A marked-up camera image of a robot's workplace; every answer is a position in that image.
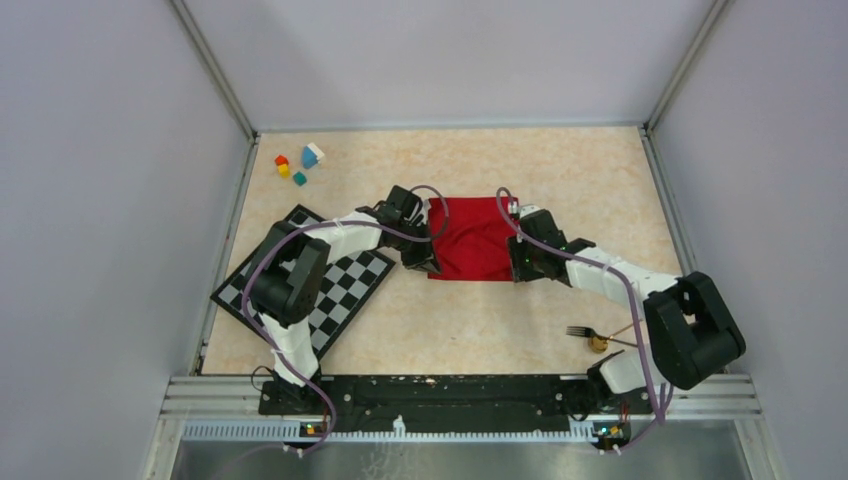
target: chess board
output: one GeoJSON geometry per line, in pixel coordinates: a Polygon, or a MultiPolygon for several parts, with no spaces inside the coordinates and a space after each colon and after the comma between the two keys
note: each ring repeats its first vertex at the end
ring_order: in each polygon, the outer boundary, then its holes
{"type": "MultiPolygon", "coordinates": [[[[324,219],[298,205],[286,215],[285,220],[302,227],[324,219]]],[[[241,299],[247,283],[245,275],[254,255],[256,249],[215,289],[211,297],[212,301],[251,330],[253,327],[241,314],[241,299]]],[[[283,262],[281,266],[291,272],[294,262],[283,262]]],[[[362,252],[327,265],[321,281],[321,292],[315,300],[315,309],[309,314],[312,348],[318,360],[327,353],[394,266],[393,260],[378,252],[362,252]]],[[[256,313],[252,305],[248,306],[248,311],[251,315],[256,313]]]]}

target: fork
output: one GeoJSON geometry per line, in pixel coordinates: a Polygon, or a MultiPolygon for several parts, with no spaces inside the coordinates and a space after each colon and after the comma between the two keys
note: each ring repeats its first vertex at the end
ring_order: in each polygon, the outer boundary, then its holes
{"type": "Polygon", "coordinates": [[[599,340],[606,340],[608,342],[620,343],[629,347],[637,347],[637,345],[632,342],[625,342],[624,340],[619,340],[617,338],[605,337],[596,332],[594,328],[590,327],[565,327],[565,334],[571,335],[572,337],[597,338],[599,340]]]}

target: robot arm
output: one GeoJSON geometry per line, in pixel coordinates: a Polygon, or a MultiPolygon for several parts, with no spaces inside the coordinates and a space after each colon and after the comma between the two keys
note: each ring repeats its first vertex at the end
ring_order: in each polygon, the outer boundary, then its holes
{"type": "MultiPolygon", "coordinates": [[[[318,360],[310,341],[309,322],[321,281],[328,263],[359,252],[388,246],[401,252],[401,261],[409,269],[439,273],[432,242],[411,242],[367,225],[344,225],[358,221],[383,225],[410,236],[430,236],[422,200],[395,186],[386,201],[376,206],[361,207],[346,217],[335,219],[336,228],[321,228],[298,235],[277,252],[271,264],[261,272],[251,292],[251,301],[259,320],[274,339],[280,352],[306,378],[318,371],[318,360]],[[283,262],[294,262],[289,273],[283,262]]],[[[258,262],[297,227],[287,222],[275,223],[254,255],[247,272],[254,274],[258,262]]],[[[304,382],[286,368],[274,355],[276,374],[296,387],[304,382]]]]}
{"type": "MultiPolygon", "coordinates": [[[[589,290],[629,308],[622,281],[607,269],[627,277],[636,294],[639,318],[644,319],[651,340],[650,368],[655,382],[668,381],[688,390],[745,353],[745,340],[716,289],[701,272],[677,278],[652,272],[604,252],[582,238],[571,242],[547,210],[535,206],[511,206],[521,230],[553,248],[606,265],[598,268],[567,260],[515,236],[507,241],[516,282],[549,278],[569,287],[589,290]],[[686,316],[694,316],[689,323],[686,316]]],[[[644,387],[638,352],[605,359],[597,370],[611,393],[644,387]]]]}

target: white wall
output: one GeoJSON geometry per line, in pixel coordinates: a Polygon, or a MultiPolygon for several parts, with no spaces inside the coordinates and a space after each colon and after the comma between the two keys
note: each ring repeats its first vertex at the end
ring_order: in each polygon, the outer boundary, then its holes
{"type": "Polygon", "coordinates": [[[848,3],[736,2],[659,130],[794,478],[844,478],[848,3]]]}
{"type": "Polygon", "coordinates": [[[255,128],[640,123],[712,0],[189,0],[255,128]]]}
{"type": "Polygon", "coordinates": [[[0,478],[136,478],[246,143],[164,1],[0,2],[0,51],[0,478]]]}

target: beige tabletop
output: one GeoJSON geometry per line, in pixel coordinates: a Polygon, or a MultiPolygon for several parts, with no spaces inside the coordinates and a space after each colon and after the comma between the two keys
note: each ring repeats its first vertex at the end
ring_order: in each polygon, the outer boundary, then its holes
{"type": "MultiPolygon", "coordinates": [[[[638,131],[615,127],[262,135],[228,274],[298,203],[332,218],[385,199],[392,185],[421,183],[453,197],[492,196],[507,186],[522,203],[550,210],[569,239],[680,272],[638,131]],[[286,155],[296,171],[310,142],[326,159],[298,187],[278,175],[274,158],[286,155]]],[[[333,374],[583,372],[602,356],[565,327],[609,334],[629,318],[603,297],[548,280],[428,280],[398,263],[321,365],[333,374]]],[[[219,308],[203,373],[258,365],[273,365],[268,346],[219,308]]]]}

